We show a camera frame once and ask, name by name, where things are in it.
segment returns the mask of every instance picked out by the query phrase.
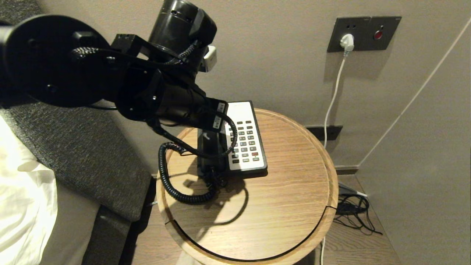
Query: floor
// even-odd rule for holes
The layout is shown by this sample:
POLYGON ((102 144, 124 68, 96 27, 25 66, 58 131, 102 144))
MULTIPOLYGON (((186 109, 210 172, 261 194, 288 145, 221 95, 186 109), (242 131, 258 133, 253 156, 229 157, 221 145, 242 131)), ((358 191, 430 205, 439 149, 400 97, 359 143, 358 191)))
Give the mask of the floor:
MULTIPOLYGON (((339 181, 363 191, 354 175, 340 175, 339 181)), ((384 232, 370 207, 370 218, 380 232, 384 232)), ((386 235, 365 235, 359 230, 332 224, 326 237, 324 265, 400 265, 399 258, 386 235)), ((146 230, 136 242, 134 265, 193 265, 188 257, 180 257, 182 250, 166 231, 158 208, 153 209, 146 230)), ((320 246, 296 265, 319 264, 320 246)))

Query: sticker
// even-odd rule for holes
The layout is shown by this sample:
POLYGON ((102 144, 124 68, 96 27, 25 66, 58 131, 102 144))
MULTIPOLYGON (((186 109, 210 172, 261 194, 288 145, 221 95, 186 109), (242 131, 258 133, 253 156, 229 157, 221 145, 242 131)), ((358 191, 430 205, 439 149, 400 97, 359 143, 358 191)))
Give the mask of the sticker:
MULTIPOLYGON (((217 109, 217 111, 223 112, 225 106, 226 106, 226 104, 220 102, 220 103, 218 104, 218 109, 217 109)), ((213 127, 214 129, 219 129, 219 127, 221 126, 221 120, 222 120, 221 117, 216 116, 216 117, 214 118, 214 122, 212 123, 212 127, 213 127)))

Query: black cord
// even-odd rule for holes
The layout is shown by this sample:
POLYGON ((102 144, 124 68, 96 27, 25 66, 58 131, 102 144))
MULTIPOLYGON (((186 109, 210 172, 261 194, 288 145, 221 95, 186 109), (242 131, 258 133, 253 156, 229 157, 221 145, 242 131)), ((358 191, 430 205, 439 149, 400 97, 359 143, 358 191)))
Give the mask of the black cord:
POLYGON ((348 195, 344 196, 344 198, 337 204, 337 211, 333 222, 342 224, 349 228, 360 230, 363 234, 371 235, 373 233, 377 233, 382 235, 381 232, 376 231, 373 223, 371 222, 370 215, 368 209, 370 208, 370 203, 368 199, 361 195, 348 195), (355 203, 351 200, 351 198, 358 199, 358 203, 355 203), (365 213, 366 216, 366 223, 360 218, 359 214, 365 213), (353 220, 350 219, 350 216, 354 216, 356 220, 360 223, 357 224, 353 220), (344 223, 341 218, 346 218, 349 224, 344 223), (362 228, 367 229, 371 233, 364 233, 362 228))
MULTIPOLYGON (((199 45, 199 41, 195 40, 192 44, 190 44, 190 46, 186 50, 184 50, 183 52, 179 54, 179 57, 185 59, 186 57, 188 57, 188 55, 190 55, 196 49, 198 45, 199 45)), ((165 65, 177 65, 181 63, 182 61, 179 58, 173 58, 172 60, 164 64, 165 65)))
POLYGON ((206 186, 208 187, 208 192, 203 194, 203 195, 187 195, 183 194, 175 187, 170 182, 170 177, 169 177, 169 172, 168 172, 168 167, 167 167, 167 159, 165 156, 165 153, 168 149, 174 150, 177 153, 179 153, 181 156, 185 152, 190 152, 194 155, 203 157, 203 158, 219 158, 219 157, 224 157, 227 154, 229 154, 231 151, 234 150, 234 147, 236 146, 237 143, 237 127, 235 123, 232 121, 229 116, 225 115, 224 113, 212 110, 212 109, 207 109, 206 111, 210 113, 214 113, 215 115, 219 116, 222 120, 226 121, 232 128, 232 131, 234 133, 234 138, 232 140, 231 146, 222 154, 218 154, 215 156, 210 156, 207 154, 204 154, 202 152, 199 152, 198 150, 192 148, 190 145, 187 143, 183 142, 176 136, 171 135, 168 133, 166 130, 164 130, 160 126, 160 122, 157 119, 153 119, 151 121, 148 121, 147 124, 153 129, 154 132, 157 134, 173 141, 173 142, 167 142, 164 143, 160 146, 159 148, 159 153, 158 153, 158 160, 159 160, 159 173, 160 173, 160 179, 162 181, 162 184, 165 188, 165 190, 172 196, 174 199, 176 199, 179 202, 183 203, 188 203, 188 204, 196 204, 196 203, 204 203, 206 201, 211 200, 214 198, 216 195, 216 186, 224 186, 224 181, 220 179, 220 174, 217 173, 214 169, 206 174, 204 178, 204 182, 206 183, 206 186))
POLYGON ((85 106, 86 108, 94 108, 94 109, 101 109, 101 110, 118 110, 117 107, 105 107, 105 106, 96 106, 96 105, 88 105, 85 106))
POLYGON ((147 122, 147 124, 152 128, 152 130, 158 134, 158 135, 161 135, 165 138, 167 138, 168 140, 176 143, 177 145, 183 147, 185 149, 185 151, 187 152, 190 152, 194 155, 197 155, 199 157, 203 157, 203 158, 206 158, 206 159, 214 159, 214 158, 220 158, 220 157, 225 157, 227 156, 230 152, 232 152, 234 150, 234 147, 236 146, 236 143, 237 143, 237 127, 235 125, 235 123, 232 121, 231 118, 229 118, 229 116, 227 116, 226 114, 222 113, 222 112, 219 112, 219 111, 215 111, 215 110, 212 110, 212 109, 209 109, 209 108, 206 108, 206 111, 207 112, 210 112, 210 113, 213 113, 214 115, 216 116, 219 116, 222 120, 224 120, 225 122, 227 122, 229 124, 229 126, 231 126, 232 128, 232 132, 234 134, 234 138, 232 139, 232 142, 231 142, 231 145, 229 146, 229 148, 224 152, 224 153, 221 153, 221 154, 217 154, 217 155, 214 155, 214 156, 211 156, 211 155, 208 155, 208 154, 205 154, 205 153, 202 153, 200 151, 198 151, 197 149, 191 147, 189 144, 185 143, 184 141, 180 140, 178 137, 170 134, 168 131, 166 131, 165 129, 163 129, 161 126, 160 126, 160 122, 158 119, 152 119, 152 120, 149 120, 147 122))

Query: round side table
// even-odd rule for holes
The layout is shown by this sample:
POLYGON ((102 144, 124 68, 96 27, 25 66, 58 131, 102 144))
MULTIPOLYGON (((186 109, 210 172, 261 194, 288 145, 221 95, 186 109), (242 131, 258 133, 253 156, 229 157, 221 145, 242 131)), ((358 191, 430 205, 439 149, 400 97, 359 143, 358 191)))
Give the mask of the round side table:
MULTIPOLYGON (((205 265, 294 264, 325 236, 335 215, 337 174, 321 143, 299 123, 255 109, 268 175, 228 179, 216 198, 187 205, 157 181, 159 210, 172 238, 205 265)), ((197 129, 180 139, 196 147, 197 129)), ((170 180, 185 194, 207 191, 196 156, 167 152, 170 180)))

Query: beige wall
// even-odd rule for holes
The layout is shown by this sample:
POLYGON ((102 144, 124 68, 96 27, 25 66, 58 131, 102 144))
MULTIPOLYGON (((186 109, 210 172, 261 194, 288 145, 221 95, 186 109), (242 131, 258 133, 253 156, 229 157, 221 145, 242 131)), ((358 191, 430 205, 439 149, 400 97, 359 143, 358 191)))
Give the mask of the beige wall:
MULTIPOLYGON (((115 33, 150 34, 161 0, 39 0, 47 12, 85 21, 109 41, 115 33)), ((471 13, 471 1, 194 0, 218 25, 218 64, 198 75, 208 96, 251 99, 255 107, 320 125, 341 54, 327 54, 337 17, 401 15, 386 51, 347 60, 335 124, 340 138, 327 148, 338 166, 358 165, 417 92, 471 13)), ((143 124, 117 118, 156 172, 163 139, 143 124)))
POLYGON ((470 264, 471 26, 357 177, 403 265, 470 264))

